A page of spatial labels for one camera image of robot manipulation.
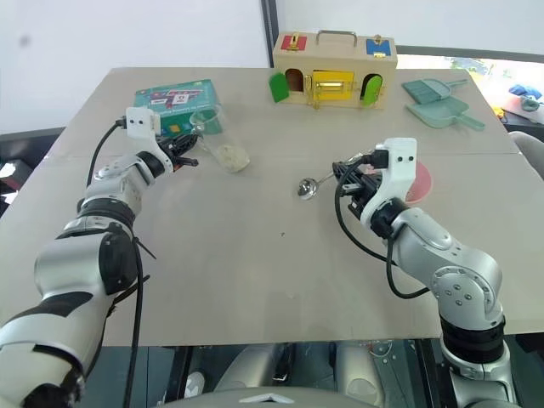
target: wooden table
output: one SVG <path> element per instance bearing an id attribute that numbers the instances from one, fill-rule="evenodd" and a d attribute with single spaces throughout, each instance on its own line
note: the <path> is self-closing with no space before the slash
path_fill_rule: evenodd
<path id="1" fill-rule="evenodd" d="M 252 163 L 224 173 L 206 152 L 201 165 L 159 178 L 135 223 L 158 257 L 144 255 L 142 345 L 264 343 L 437 337 L 430 295 L 396 298 L 383 263 L 358 250 L 337 225 L 334 183 L 312 201 L 298 181 L 330 171 L 332 161 L 386 138 L 414 137 L 433 175 L 420 203 L 457 239 L 490 253 L 502 267 L 500 299 L 508 333 L 544 330 L 541 232 L 544 184 L 510 141 L 472 81 L 456 89 L 484 122 L 426 127 L 404 105 L 405 81 L 453 81 L 464 71 L 398 71 L 385 110 L 275 105 L 265 69 L 137 68 L 113 70 L 97 87 L 0 221 L 0 321 L 39 301 L 35 257 L 76 214 L 89 157 L 105 130 L 133 102 L 134 91 L 211 78 Z M 123 131 L 105 144 L 98 165 L 132 151 Z M 350 213 L 349 228 L 369 247 L 383 244 Z M 401 290 L 419 283 L 395 273 Z M 134 299 L 108 320 L 106 345 L 128 345 Z"/>

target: white label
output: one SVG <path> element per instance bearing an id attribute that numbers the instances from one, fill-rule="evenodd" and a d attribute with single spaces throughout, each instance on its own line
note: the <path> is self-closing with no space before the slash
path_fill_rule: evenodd
<path id="1" fill-rule="evenodd" d="M 187 93 L 183 95 L 174 95 L 172 105 L 186 104 L 188 100 L 189 100 L 189 95 Z"/>

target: metal spoon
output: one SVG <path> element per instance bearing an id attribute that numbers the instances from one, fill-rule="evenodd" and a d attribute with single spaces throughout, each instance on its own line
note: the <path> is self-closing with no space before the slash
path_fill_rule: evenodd
<path id="1" fill-rule="evenodd" d="M 350 163 L 354 160 L 357 160 L 363 156 L 363 153 L 359 152 L 355 156 L 350 157 L 348 160 L 346 160 L 346 163 Z M 315 178 L 303 178 L 300 180 L 300 183 L 298 183 L 298 196 L 302 200 L 309 200 L 310 198 L 314 198 L 317 194 L 317 190 L 320 188 L 320 184 L 322 184 L 324 181 L 327 181 L 332 176 L 334 176 L 334 172 L 328 173 L 325 177 L 320 178 L 319 181 L 315 181 Z"/>

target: white wall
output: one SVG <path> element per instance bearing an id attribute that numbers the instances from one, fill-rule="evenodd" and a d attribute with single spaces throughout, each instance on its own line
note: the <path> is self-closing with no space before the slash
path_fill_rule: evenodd
<path id="1" fill-rule="evenodd" d="M 542 0 L 276 0 L 280 31 L 349 30 L 401 45 L 544 54 Z"/>
<path id="2" fill-rule="evenodd" d="M 268 66 L 258 0 L 0 0 L 0 134 L 65 126 L 118 66 Z"/>

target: glass cup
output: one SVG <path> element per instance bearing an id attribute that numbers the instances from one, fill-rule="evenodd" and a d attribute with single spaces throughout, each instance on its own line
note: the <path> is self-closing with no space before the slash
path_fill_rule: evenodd
<path id="1" fill-rule="evenodd" d="M 240 142 L 229 133 L 221 105 L 198 110 L 189 119 L 193 132 L 228 173 L 238 173 L 249 164 L 249 155 Z"/>

